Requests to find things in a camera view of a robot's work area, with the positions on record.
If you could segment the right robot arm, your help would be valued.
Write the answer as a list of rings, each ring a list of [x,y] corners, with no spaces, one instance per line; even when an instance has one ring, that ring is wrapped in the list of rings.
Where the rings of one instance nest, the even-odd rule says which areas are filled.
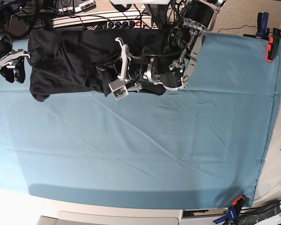
[[[26,6],[26,0],[0,0],[0,75],[6,81],[24,83],[26,74],[24,58],[30,54],[23,50],[14,50],[15,36],[9,31],[10,19]]]

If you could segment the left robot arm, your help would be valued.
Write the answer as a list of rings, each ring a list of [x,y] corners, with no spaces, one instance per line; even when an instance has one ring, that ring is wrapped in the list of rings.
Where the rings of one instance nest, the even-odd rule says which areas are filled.
[[[119,100],[130,91],[139,92],[144,82],[162,85],[171,91],[186,88],[206,34],[213,29],[224,3],[223,0],[170,1],[175,13],[174,28],[163,53],[134,56],[122,38],[115,38],[121,47],[121,70],[118,78],[109,83],[115,98]]]

